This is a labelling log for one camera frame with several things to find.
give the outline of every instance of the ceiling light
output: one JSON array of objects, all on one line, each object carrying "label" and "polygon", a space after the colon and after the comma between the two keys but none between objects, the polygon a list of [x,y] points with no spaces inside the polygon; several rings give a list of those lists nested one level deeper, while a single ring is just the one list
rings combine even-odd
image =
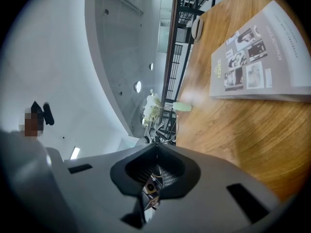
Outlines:
[{"label": "ceiling light", "polygon": [[137,93],[140,92],[140,90],[141,90],[141,82],[140,82],[140,81],[138,81],[138,82],[136,82],[136,83],[134,84],[134,90],[135,90]]},{"label": "ceiling light", "polygon": [[77,156],[78,156],[78,154],[79,154],[79,151],[80,151],[79,148],[74,147],[70,159],[71,159],[71,160],[77,159]]}]

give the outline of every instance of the wood grain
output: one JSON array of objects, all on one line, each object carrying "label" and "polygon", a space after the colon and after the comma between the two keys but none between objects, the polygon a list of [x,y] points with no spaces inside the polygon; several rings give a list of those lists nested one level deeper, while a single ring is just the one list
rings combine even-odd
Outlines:
[{"label": "wood grain", "polygon": [[[272,0],[224,0],[204,13],[179,101],[177,145],[224,158],[269,186],[281,200],[299,191],[311,163],[311,104],[267,100],[216,100],[208,96],[211,54]],[[310,40],[284,0],[275,0]]]}]

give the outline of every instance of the black slot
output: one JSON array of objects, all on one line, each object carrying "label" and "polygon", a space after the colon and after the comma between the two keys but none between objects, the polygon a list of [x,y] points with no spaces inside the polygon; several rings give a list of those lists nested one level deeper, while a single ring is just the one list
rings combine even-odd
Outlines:
[{"label": "black slot", "polygon": [[78,172],[88,170],[90,168],[93,168],[90,164],[84,164],[80,166],[69,167],[68,170],[71,174],[73,174],[73,173],[78,173]]},{"label": "black slot", "polygon": [[229,185],[227,186],[227,190],[236,203],[239,204],[252,224],[269,214],[269,211],[267,211],[241,184]]}]

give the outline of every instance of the magazine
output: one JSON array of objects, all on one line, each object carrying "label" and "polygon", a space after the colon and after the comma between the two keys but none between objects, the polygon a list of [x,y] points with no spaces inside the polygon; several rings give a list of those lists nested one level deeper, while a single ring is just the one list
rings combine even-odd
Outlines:
[{"label": "magazine", "polygon": [[310,53],[274,0],[211,58],[211,97],[311,101]]}]

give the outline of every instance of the wooden table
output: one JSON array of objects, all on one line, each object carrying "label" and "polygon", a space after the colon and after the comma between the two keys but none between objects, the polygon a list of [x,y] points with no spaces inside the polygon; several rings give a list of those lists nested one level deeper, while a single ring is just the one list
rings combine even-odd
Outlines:
[{"label": "wooden table", "polygon": [[[179,93],[190,113],[179,113],[177,146],[224,158],[264,182],[284,200],[299,191],[311,163],[311,104],[267,100],[216,100],[208,96],[211,54],[271,0],[224,0],[201,18]],[[275,0],[310,40],[284,0]]]}]

